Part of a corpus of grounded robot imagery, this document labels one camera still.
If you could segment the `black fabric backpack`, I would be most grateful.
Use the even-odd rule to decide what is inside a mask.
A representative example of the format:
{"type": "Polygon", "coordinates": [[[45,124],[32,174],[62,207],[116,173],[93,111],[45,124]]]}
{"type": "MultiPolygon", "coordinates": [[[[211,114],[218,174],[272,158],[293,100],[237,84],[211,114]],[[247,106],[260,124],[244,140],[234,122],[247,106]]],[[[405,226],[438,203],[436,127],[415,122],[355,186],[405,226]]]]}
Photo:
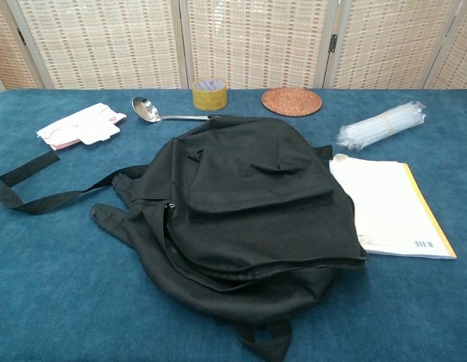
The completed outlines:
{"type": "Polygon", "coordinates": [[[290,319],[367,260],[331,156],[280,119],[210,115],[150,163],[102,178],[97,188],[112,186],[126,209],[95,204],[90,215],[157,287],[284,362],[290,319]]]}

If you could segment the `white paper booklet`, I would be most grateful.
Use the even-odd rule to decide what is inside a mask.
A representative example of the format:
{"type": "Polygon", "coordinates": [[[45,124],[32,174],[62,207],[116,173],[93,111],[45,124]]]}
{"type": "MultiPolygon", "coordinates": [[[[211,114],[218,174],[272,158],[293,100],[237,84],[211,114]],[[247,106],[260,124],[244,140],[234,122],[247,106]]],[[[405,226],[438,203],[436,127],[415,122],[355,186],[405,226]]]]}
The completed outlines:
{"type": "Polygon", "coordinates": [[[407,164],[337,154],[330,172],[354,202],[358,239],[368,253],[456,258],[407,164]]]}

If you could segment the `yellow tape roll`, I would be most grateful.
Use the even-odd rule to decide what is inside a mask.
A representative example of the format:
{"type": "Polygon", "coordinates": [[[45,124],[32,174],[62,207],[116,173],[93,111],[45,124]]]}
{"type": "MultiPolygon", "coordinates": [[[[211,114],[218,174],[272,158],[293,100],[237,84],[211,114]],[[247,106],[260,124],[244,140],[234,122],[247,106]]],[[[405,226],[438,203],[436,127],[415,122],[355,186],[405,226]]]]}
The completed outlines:
{"type": "Polygon", "coordinates": [[[227,104],[226,82],[221,78],[202,78],[192,85],[192,102],[196,109],[219,110],[227,104]]]}

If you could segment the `round woven rattan coaster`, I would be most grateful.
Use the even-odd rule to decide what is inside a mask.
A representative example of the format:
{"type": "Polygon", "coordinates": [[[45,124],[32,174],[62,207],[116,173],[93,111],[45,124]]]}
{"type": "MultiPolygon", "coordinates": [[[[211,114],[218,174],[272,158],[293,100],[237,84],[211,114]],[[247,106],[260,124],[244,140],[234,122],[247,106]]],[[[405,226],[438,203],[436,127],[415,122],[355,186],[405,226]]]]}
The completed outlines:
{"type": "Polygon", "coordinates": [[[267,90],[262,104],[271,112],[288,117],[303,117],[319,111],[322,99],[311,90],[295,87],[277,87],[267,90]]]}

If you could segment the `stainless steel ladle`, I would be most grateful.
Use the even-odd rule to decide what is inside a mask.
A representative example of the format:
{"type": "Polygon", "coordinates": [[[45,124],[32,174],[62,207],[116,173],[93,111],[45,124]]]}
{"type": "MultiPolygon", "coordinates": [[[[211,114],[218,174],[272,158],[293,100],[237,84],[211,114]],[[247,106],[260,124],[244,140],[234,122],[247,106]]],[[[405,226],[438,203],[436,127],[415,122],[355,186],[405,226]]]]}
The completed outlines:
{"type": "Polygon", "coordinates": [[[208,121],[214,118],[221,118],[222,115],[166,115],[161,116],[158,109],[148,99],[144,97],[134,97],[131,105],[139,118],[149,123],[158,123],[161,121],[208,121]]]}

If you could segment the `bundle of clear wrapped straws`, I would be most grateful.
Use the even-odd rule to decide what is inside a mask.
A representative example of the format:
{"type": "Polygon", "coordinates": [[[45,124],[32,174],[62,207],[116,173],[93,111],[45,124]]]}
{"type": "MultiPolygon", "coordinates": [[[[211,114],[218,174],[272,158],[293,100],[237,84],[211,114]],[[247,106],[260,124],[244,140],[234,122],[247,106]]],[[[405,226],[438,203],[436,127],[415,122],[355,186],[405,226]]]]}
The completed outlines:
{"type": "Polygon", "coordinates": [[[362,150],[401,131],[424,123],[426,106],[421,102],[408,102],[371,118],[343,125],[336,138],[338,146],[349,150],[362,150]]]}

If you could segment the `flattened white pink carton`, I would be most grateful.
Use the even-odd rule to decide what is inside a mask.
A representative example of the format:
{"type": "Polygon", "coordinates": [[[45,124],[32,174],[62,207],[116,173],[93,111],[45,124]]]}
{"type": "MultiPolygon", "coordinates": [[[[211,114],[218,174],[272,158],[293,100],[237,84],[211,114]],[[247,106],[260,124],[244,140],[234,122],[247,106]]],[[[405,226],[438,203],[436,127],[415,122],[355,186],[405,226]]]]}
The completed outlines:
{"type": "Polygon", "coordinates": [[[117,123],[126,117],[104,103],[96,103],[37,130],[36,134],[53,150],[76,143],[92,145],[119,133],[117,123]]]}

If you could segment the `woven folding screen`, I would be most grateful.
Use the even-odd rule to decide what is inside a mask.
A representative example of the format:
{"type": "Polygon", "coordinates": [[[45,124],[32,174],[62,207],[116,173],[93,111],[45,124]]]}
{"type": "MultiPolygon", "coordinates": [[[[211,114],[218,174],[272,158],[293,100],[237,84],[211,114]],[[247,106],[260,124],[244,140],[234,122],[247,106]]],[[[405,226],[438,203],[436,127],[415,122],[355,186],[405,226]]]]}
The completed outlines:
{"type": "Polygon", "coordinates": [[[467,89],[467,0],[0,0],[18,88],[467,89]]]}

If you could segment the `blue table cloth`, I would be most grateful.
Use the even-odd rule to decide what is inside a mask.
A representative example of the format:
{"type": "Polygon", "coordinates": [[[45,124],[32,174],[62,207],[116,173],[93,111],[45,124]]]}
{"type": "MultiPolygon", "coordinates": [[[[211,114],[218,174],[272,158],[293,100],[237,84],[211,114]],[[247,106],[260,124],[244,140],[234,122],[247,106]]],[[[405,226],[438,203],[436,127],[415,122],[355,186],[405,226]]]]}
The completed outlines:
{"type": "MultiPolygon", "coordinates": [[[[286,362],[467,362],[467,90],[319,92],[316,114],[290,123],[313,145],[340,126],[409,101],[423,125],[360,157],[407,163],[455,260],[372,255],[328,298],[295,319],[286,362]]],[[[10,90],[0,94],[0,176],[45,153],[39,129],[95,103],[126,114],[118,135],[63,150],[16,191],[25,201],[86,189],[120,167],[151,161],[191,121],[149,124],[131,107],[193,115],[188,90],[10,90]]],[[[179,304],[146,276],[130,248],[90,218],[96,203],[121,205],[113,189],[41,216],[0,203],[0,361],[258,362],[231,324],[179,304]]]]}

